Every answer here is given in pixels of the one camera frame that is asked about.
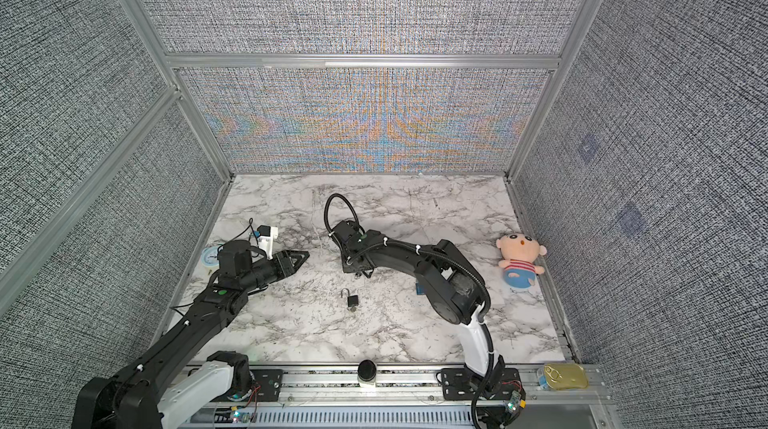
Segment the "small black padlock front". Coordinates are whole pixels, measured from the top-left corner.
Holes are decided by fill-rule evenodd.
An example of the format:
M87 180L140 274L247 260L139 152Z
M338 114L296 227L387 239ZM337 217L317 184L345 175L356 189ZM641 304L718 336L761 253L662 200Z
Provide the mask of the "small black padlock front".
M345 299L347 310L351 313L354 313L360 304L359 296L352 294L351 291L347 288L341 290L340 296Z

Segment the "black knob on rail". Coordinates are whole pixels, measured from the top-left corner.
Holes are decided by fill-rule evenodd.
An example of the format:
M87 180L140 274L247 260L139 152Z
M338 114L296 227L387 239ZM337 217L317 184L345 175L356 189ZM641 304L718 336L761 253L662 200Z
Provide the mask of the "black knob on rail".
M374 361L366 359L357 366L357 381L361 387L375 387L377 377L377 365Z

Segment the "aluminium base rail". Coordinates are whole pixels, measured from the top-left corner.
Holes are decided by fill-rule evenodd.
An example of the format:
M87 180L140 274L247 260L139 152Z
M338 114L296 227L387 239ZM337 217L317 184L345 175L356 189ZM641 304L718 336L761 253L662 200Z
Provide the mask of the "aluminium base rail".
M243 354L221 352L202 364L186 365L166 390L161 407L179 410L185 417L182 423L169 428L190 423L194 414L213 403L227 409L227 427L417 427L480 421L497 427L508 425L531 406L584 406L594 418L600 418L613 403L599 369L590 365L582 366L589 380L587 389L550 391L538 384L537 369L543 365L502 364L496 369L512 367L519 371L524 392L514 391L509 399L498 401L480 398L490 378L482 379L471 401L443 398L437 372L442 368L467 368L463 364L377 365L375 387L358 384L357 366L252 364ZM284 371L277 402L240 405L225 399L244 393L251 383L251 371L257 369Z

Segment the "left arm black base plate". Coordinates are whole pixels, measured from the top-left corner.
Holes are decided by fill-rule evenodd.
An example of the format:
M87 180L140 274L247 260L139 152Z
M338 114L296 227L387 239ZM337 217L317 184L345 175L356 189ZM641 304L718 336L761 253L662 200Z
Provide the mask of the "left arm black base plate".
M236 404L246 402L277 402L282 390L284 371L281 369L257 369L251 371L251 383L242 394L226 396Z

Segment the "gold sardine tin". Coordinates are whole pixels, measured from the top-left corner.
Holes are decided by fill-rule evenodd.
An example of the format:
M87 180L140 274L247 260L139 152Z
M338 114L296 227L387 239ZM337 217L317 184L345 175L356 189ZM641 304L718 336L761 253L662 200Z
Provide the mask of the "gold sardine tin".
M589 387L586 370L576 363L547 363L537 369L542 390L581 390Z

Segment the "pink plush doll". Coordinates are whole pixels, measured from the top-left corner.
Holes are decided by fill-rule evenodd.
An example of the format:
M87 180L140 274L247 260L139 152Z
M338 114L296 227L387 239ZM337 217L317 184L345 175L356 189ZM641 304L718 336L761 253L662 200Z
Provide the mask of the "pink plush doll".
M504 282L512 289L526 291L536 284L538 276L545 273L536 261L547 255L548 249L537 240L522 233L504 235L496 240L501 252L498 263Z

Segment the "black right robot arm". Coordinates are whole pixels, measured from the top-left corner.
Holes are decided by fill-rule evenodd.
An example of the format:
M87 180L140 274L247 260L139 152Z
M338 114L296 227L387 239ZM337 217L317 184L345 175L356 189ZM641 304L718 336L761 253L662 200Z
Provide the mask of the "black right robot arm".
M491 296L485 280L447 240L419 245L366 231L353 220L328 230L340 250L346 273L370 275L386 268L413 277L438 316L458 328L464 365L477 376L490 376L496 353L485 317Z

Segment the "small blue alarm clock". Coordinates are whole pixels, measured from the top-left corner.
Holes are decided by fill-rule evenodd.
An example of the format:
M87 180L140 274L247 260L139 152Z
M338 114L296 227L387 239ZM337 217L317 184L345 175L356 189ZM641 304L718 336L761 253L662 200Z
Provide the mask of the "small blue alarm clock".
M206 247L202 253L200 262L207 269L217 269L219 267L217 246Z

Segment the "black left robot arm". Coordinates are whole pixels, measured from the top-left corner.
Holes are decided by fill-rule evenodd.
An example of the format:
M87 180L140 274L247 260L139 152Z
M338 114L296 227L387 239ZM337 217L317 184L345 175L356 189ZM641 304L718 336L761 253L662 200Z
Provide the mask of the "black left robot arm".
M251 295L294 275L309 259L301 250L267 257L242 239L217 252L219 269L181 319L136 361L110 378L95 377L79 392L74 428L169 428L185 420L162 408L171 382L195 354L228 327Z

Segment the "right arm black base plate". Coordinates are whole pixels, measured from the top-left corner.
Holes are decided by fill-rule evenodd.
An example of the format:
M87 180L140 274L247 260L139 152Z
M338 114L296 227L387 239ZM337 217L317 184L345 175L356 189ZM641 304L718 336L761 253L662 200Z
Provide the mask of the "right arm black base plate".
M447 401L471 401L483 377L467 368L442 368L436 374L443 398ZM495 369L480 396L483 400L509 399L513 392L524 392L519 371L512 367Z

